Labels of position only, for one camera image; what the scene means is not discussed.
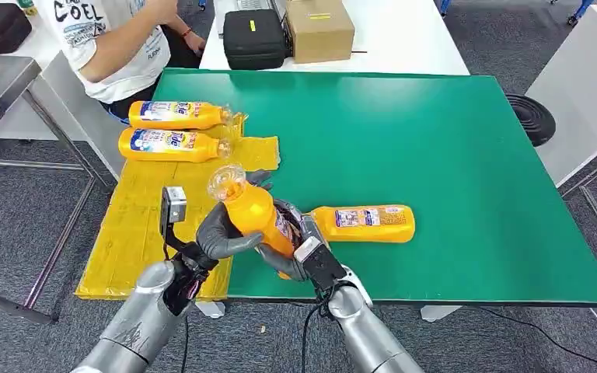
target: brown cardboard box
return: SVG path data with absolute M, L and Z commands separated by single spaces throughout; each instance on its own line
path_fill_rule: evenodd
M 341 0 L 287 1 L 287 20 L 297 63 L 351 57 L 355 28 Z

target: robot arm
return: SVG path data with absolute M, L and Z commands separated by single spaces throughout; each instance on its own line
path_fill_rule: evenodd
M 157 262 L 141 274 L 97 345 L 73 373 L 139 373 L 147 369 L 175 333 L 187 309 L 188 302 L 179 313 L 173 313 L 164 300 L 178 278 L 175 266 L 180 266 L 176 260 Z
M 311 216 L 301 221 L 305 241 L 294 257 L 322 293 L 332 289 L 328 310 L 340 324 L 344 345 L 360 373 L 424 373 L 401 343 L 372 310 L 362 282 L 341 265 Z
M 139 373 L 168 343 L 217 260 L 195 242 L 181 242 L 173 224 L 184 219 L 181 188 L 163 189 L 160 231 L 178 253 L 152 264 L 120 307 L 99 342 L 73 373 Z M 372 300 L 355 273 L 341 265 L 309 215 L 298 217 L 303 244 L 295 259 L 317 290 L 329 290 L 328 310 L 344 333 L 344 342 L 361 373 L 422 373 L 386 325 L 371 311 Z

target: person's hand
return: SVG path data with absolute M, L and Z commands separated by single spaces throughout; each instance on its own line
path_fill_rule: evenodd
M 302 227 L 302 214 L 296 206 L 285 200 L 274 200 L 274 206 L 292 225 L 299 229 Z M 294 257 L 287 258 L 266 243 L 260 243 L 257 246 L 257 251 L 266 264 L 273 267 L 276 271 L 288 275 L 292 280 L 305 281 L 308 279 L 308 274 L 303 269 L 303 266 Z
M 273 186 L 266 183 L 269 177 L 271 172 L 258 169 L 254 173 L 248 173 L 246 180 L 269 190 Z M 243 237 L 230 221 L 225 205 L 218 202 L 198 227 L 196 242 L 209 258 L 223 259 L 256 247 L 262 242 L 262 233 L 254 232 Z
M 193 30 L 191 30 L 185 37 L 184 42 L 197 55 L 201 56 L 204 50 L 204 39 L 199 37 Z
M 158 25 L 172 22 L 177 16 L 177 0 L 147 0 L 143 7 Z

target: white desk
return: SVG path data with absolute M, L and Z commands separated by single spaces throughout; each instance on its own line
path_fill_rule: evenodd
M 278 71 L 350 71 L 468 75 L 432 0 L 343 0 L 356 32 L 350 60 L 295 64 L 285 59 Z M 218 36 L 217 16 L 204 49 L 200 68 L 229 70 Z
M 556 186 L 597 156 L 597 5 L 571 31 L 527 96 L 557 122 L 555 135 L 536 148 Z

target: green table mat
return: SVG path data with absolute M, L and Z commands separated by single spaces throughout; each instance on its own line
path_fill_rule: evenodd
M 246 136 L 277 135 L 272 194 L 302 211 L 411 206 L 410 242 L 331 244 L 375 300 L 597 304 L 596 259 L 492 77 L 166 69 L 155 99 L 227 103 Z M 228 294 L 314 296 L 252 251 Z

